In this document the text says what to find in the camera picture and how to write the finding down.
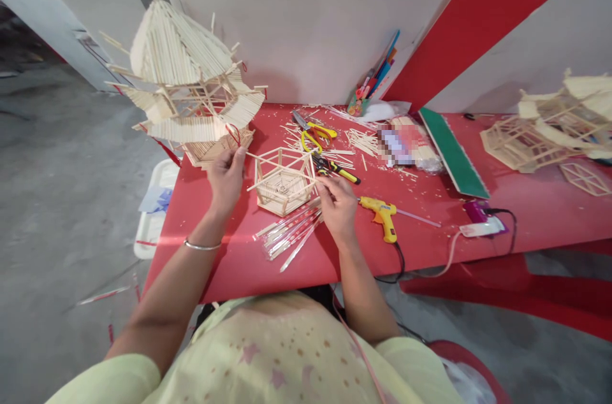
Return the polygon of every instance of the concrete floor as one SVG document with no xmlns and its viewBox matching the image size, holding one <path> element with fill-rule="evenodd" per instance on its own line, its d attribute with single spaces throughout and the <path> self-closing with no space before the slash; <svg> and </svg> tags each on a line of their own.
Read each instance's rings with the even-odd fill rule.
<svg viewBox="0 0 612 404">
<path fill-rule="evenodd" d="M 144 281 L 132 251 L 136 212 L 164 153 L 130 127 L 124 97 L 100 94 L 66 66 L 0 80 L 0 402 L 45 401 L 99 361 L 108 325 L 118 333 Z M 540 273 L 612 275 L 609 259 L 532 254 Z M 507 310 L 383 291 L 401 321 L 429 340 L 471 350 L 517 403 L 612 401 L 612 345 Z"/>
</svg>

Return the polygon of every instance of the person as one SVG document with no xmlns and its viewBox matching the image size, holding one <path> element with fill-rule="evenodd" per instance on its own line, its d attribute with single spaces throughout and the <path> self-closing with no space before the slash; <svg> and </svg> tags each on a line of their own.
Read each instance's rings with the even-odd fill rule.
<svg viewBox="0 0 612 404">
<path fill-rule="evenodd" d="M 48 403 L 462 402 L 440 359 L 402 337 L 361 253 L 358 203 L 343 178 L 318 178 L 318 190 L 338 248 L 348 327 L 300 292 L 232 300 L 205 319 L 175 359 L 240 196 L 244 159 L 240 148 L 214 162 L 212 202 L 200 223 L 104 360 Z"/>
</svg>

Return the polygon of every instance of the hand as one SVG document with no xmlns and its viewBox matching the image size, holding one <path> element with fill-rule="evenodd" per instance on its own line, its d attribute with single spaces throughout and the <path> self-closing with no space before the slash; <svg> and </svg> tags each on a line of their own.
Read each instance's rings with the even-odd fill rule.
<svg viewBox="0 0 612 404">
<path fill-rule="evenodd" d="M 355 213 L 357 198 L 353 188 L 344 178 L 317 177 L 323 219 L 337 245 L 357 241 Z"/>
<path fill-rule="evenodd" d="M 243 147 L 227 149 L 208 169 L 208 181 L 212 187 L 211 210 L 229 216 L 240 198 L 244 158 L 247 150 Z"/>
</svg>

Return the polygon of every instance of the green board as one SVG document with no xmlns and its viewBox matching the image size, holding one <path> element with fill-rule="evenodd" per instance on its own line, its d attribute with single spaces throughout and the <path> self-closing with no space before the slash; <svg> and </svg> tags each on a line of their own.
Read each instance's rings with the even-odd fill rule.
<svg viewBox="0 0 612 404">
<path fill-rule="evenodd" d="M 491 198 L 480 175 L 449 128 L 446 119 L 425 108 L 422 108 L 419 114 L 457 190 L 473 197 Z"/>
</svg>

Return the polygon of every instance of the red table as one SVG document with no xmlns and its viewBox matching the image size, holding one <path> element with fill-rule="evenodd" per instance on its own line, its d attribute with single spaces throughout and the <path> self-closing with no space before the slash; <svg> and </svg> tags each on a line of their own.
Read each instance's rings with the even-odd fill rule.
<svg viewBox="0 0 612 404">
<path fill-rule="evenodd" d="M 294 108 L 293 105 L 265 104 L 251 123 L 256 132 L 249 151 L 262 154 L 284 146 L 282 141 L 287 139 L 287 132 L 280 125 L 291 120 Z M 318 111 L 315 117 L 340 131 L 334 143 L 336 149 L 349 148 L 343 130 L 351 127 L 364 130 L 325 109 Z M 565 181 L 557 165 L 541 168 L 531 175 L 510 170 L 485 152 L 480 139 L 479 132 L 489 128 L 495 118 L 481 117 L 470 121 L 456 114 L 446 117 L 491 192 L 491 206 L 510 209 L 517 216 L 519 228 L 515 252 L 612 237 L 612 196 L 597 198 L 581 191 Z M 457 226 L 469 223 L 462 204 L 470 198 L 458 194 L 446 174 L 432 176 L 410 169 L 411 173 L 418 175 L 414 178 L 388 170 L 382 162 L 368 155 L 365 156 L 368 171 L 365 171 L 361 151 L 356 152 L 355 156 L 348 156 L 354 159 L 355 173 L 362 179 L 361 185 L 354 188 L 356 195 L 394 203 L 399 209 L 442 224 L 437 228 L 403 215 L 393 216 L 398 242 L 405 255 L 405 269 L 445 265 L 450 238 L 456 233 Z M 587 159 L 577 159 L 577 162 L 589 165 L 604 180 L 611 177 L 609 168 L 600 168 Z M 247 156 L 247 179 L 243 189 L 253 183 L 253 169 L 253 160 Z M 198 223 L 209 203 L 210 186 L 206 174 L 193 168 L 185 158 L 145 290 Z M 400 270 L 397 252 L 393 246 L 383 242 L 382 226 L 372 223 L 373 217 L 370 210 L 358 210 L 356 228 L 363 253 L 374 275 L 397 273 Z M 501 217 L 511 226 L 509 217 Z M 252 238 L 254 233 L 276 220 L 278 217 L 257 207 L 254 191 L 243 194 L 229 223 L 223 240 L 226 246 L 219 253 L 201 300 L 203 303 L 339 281 L 337 249 L 324 225 L 316 229 L 289 268 L 279 273 L 289 253 L 269 262 Z M 455 262 L 503 256 L 509 250 L 510 238 L 511 234 L 494 239 L 459 237 Z"/>
</svg>

